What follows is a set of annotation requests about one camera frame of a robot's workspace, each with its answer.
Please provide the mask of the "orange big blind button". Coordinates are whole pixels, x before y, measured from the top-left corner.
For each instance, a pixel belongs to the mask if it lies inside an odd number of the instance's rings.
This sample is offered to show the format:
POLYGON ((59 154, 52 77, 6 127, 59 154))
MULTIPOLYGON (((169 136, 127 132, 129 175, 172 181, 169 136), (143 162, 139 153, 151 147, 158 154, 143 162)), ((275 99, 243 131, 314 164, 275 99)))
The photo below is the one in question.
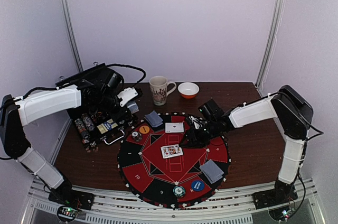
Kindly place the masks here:
POLYGON ((143 125, 139 128, 139 132, 141 134, 148 134, 150 132, 150 127, 147 125, 143 125))

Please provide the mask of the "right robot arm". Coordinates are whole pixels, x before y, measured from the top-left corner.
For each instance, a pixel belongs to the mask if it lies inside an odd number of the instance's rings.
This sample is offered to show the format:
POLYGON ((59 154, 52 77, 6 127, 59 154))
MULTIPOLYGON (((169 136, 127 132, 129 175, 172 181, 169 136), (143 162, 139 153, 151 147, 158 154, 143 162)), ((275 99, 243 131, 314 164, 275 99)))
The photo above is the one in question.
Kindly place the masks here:
POLYGON ((180 147, 202 148, 224 133, 258 125, 268 126, 280 135, 278 144, 284 144, 283 158, 276 179, 276 188, 271 191, 274 203, 283 203, 290 195, 290 186, 295 182, 304 163, 307 143, 323 135, 313 125, 314 109, 290 85, 257 100, 243 102, 224 111, 214 99, 199 107, 202 117, 188 116, 189 128, 185 131, 180 147))

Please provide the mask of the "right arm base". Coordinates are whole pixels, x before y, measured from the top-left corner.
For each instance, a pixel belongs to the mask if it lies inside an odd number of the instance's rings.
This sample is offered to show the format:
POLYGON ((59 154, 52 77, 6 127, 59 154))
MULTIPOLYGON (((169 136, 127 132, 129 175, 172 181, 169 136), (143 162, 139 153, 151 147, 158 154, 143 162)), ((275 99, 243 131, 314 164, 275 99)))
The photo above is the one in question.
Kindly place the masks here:
POLYGON ((298 194, 294 189, 291 190, 289 195, 286 195, 282 189, 271 189, 256 192, 252 197, 257 210, 268 208, 272 220, 282 222, 291 217, 298 194))

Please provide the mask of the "ace of diamonds card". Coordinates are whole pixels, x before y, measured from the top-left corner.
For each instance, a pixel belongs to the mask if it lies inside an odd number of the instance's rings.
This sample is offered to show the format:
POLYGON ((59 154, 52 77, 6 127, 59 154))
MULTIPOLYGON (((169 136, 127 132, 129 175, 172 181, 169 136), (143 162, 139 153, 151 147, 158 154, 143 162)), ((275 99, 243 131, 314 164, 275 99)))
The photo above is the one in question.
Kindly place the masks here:
POLYGON ((185 132, 184 123, 166 123, 165 124, 166 133, 183 133, 185 132))

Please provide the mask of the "king of diamonds card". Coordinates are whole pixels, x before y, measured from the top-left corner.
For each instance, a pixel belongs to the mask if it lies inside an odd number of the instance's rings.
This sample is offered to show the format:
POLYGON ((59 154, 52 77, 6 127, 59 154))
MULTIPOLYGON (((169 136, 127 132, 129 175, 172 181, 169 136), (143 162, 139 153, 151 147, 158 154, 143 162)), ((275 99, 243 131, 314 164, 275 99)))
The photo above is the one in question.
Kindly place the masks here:
POLYGON ((167 158, 182 156, 183 150, 178 144, 167 145, 167 146, 161 147, 161 154, 164 159, 167 159, 167 158))

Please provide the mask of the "blue small blind button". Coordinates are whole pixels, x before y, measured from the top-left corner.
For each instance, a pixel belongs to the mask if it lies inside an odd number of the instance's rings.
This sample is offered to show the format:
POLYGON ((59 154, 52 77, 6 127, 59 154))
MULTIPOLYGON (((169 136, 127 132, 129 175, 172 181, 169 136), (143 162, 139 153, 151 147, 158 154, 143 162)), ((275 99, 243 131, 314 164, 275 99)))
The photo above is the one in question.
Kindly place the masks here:
POLYGON ((202 180, 194 180, 191 183, 191 189, 195 192, 200 192, 204 190, 204 182, 202 180))

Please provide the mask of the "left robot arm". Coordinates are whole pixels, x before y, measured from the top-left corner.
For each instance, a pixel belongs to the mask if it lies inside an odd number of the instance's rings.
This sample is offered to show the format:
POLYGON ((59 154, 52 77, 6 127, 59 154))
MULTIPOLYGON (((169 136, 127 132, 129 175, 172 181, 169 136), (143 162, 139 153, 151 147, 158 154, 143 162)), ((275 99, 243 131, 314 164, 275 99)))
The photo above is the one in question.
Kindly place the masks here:
POLYGON ((128 103, 142 96, 133 84, 124 88, 124 77, 113 65, 99 64, 59 81, 54 88, 35 87, 25 95, 6 95, 1 105, 1 141, 8 160, 17 160, 33 172, 65 205, 76 200, 72 185, 26 138, 24 126, 68 109, 80 107, 105 111, 115 122, 129 122, 132 113, 128 103))

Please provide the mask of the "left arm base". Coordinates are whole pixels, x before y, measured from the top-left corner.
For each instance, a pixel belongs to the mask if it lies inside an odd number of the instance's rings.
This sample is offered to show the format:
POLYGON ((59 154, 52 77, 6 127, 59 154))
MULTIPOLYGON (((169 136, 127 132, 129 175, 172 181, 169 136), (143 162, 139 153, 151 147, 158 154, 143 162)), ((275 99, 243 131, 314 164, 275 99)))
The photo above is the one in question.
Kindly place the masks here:
POLYGON ((77 191, 69 186, 49 189, 48 199, 60 204, 57 209, 57 217, 61 222, 69 223, 74 221, 83 210, 91 210, 95 195, 89 192, 77 191))

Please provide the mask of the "poker chip stack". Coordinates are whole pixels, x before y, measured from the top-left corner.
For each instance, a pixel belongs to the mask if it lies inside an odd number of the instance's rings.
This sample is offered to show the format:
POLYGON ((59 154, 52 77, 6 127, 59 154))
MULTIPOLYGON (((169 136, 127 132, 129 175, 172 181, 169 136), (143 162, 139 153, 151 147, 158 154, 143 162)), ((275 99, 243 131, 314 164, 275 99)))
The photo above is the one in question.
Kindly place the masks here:
POLYGON ((140 142, 142 140, 142 134, 140 132, 137 132, 137 131, 133 131, 131 133, 131 137, 134 141, 136 142, 140 142))
POLYGON ((185 188, 177 185, 173 188, 173 194, 177 197, 177 198, 182 198, 185 196, 186 192, 185 192, 185 188))

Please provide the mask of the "blue playing card deck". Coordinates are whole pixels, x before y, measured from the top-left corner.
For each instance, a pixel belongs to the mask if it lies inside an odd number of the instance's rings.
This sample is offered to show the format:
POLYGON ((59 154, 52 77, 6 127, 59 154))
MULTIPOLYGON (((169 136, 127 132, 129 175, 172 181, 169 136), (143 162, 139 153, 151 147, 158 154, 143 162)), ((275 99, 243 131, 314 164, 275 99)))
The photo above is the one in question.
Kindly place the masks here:
POLYGON ((129 101, 126 106, 132 114, 139 112, 139 107, 135 101, 129 101))

